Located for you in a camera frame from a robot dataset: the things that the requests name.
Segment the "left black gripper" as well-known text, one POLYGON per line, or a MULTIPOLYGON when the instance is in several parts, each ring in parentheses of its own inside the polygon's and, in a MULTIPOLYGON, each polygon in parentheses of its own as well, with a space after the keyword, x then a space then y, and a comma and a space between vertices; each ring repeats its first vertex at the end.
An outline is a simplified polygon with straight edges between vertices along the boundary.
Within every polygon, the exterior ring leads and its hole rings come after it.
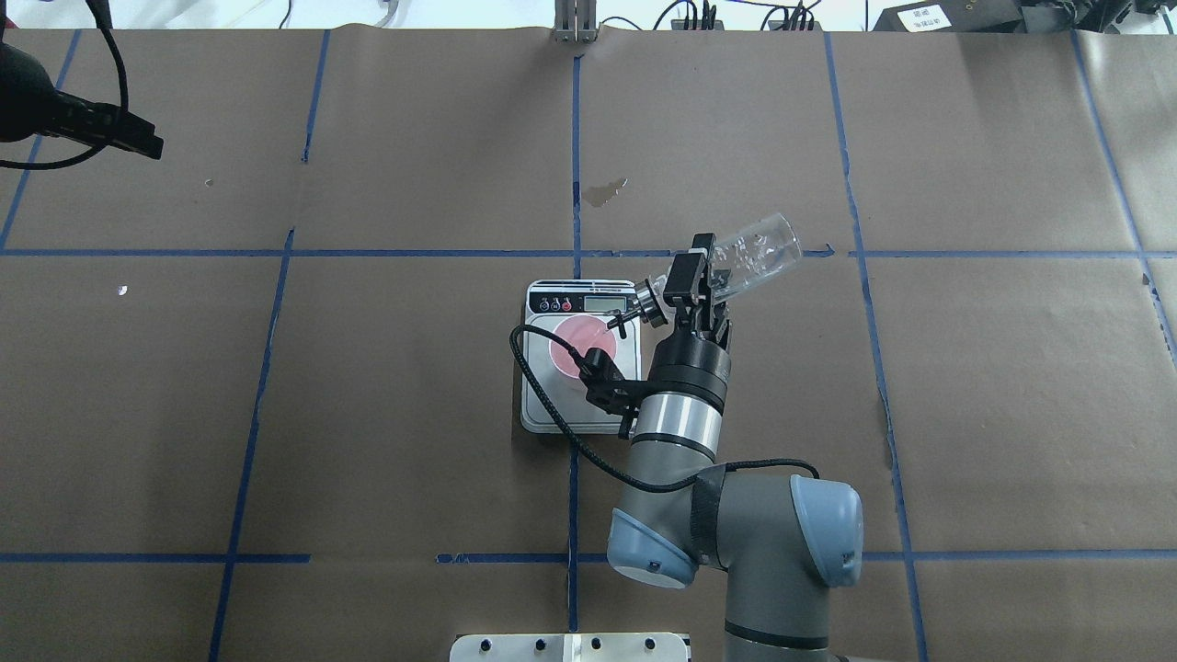
POLYGON ((41 62, 4 45, 1 57, 1 143, 33 135, 60 137, 162 159, 164 139, 155 125, 120 108, 59 91, 41 62))

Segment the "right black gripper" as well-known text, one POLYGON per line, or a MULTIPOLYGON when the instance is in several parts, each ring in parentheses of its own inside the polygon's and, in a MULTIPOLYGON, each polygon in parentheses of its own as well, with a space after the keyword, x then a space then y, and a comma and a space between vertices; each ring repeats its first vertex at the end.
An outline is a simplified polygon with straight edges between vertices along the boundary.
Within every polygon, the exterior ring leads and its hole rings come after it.
POLYGON ((652 393, 693 395, 724 405, 731 373, 730 306, 694 307, 701 300, 705 262, 714 260, 714 234, 696 234, 690 252, 677 253, 666 273, 661 302, 674 311, 671 335, 656 346, 650 368, 652 393))

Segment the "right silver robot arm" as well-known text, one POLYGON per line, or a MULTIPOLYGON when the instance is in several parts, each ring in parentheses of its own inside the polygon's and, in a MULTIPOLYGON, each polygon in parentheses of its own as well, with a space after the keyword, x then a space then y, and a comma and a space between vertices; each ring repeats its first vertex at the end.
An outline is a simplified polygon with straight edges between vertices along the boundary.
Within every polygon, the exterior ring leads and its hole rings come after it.
POLYGON ((862 577, 862 498, 805 462, 783 476, 769 461, 717 461, 731 357, 714 252, 713 234, 694 236, 661 293, 640 294, 636 315, 672 323, 643 380, 624 380, 601 350, 581 370, 588 400, 631 441, 607 562, 669 589, 725 572, 727 661, 833 661, 829 593, 862 577))

